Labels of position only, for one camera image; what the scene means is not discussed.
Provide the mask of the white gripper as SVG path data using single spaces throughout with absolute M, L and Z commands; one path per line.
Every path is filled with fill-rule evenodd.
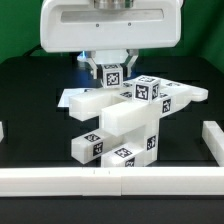
M 178 43 L 182 5 L 183 0 L 133 0 L 129 8 L 115 9 L 97 0 L 44 0 L 41 45 L 48 52 L 88 51 L 94 79 L 102 78 L 95 51 L 128 49 L 123 71 L 130 77 L 138 49 Z

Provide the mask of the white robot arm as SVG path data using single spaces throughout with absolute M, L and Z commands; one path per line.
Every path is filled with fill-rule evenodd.
M 40 42 L 47 52 L 79 52 L 95 78 L 103 66 L 127 72 L 139 51 L 175 46 L 184 0 L 44 0 Z

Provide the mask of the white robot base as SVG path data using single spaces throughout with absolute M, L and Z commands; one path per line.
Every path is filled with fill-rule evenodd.
M 88 51 L 82 51 L 78 56 L 77 60 L 81 67 L 88 67 L 86 53 Z M 123 64 L 128 56 L 127 50 L 98 50 L 96 52 L 96 63 L 99 65 L 107 64 Z

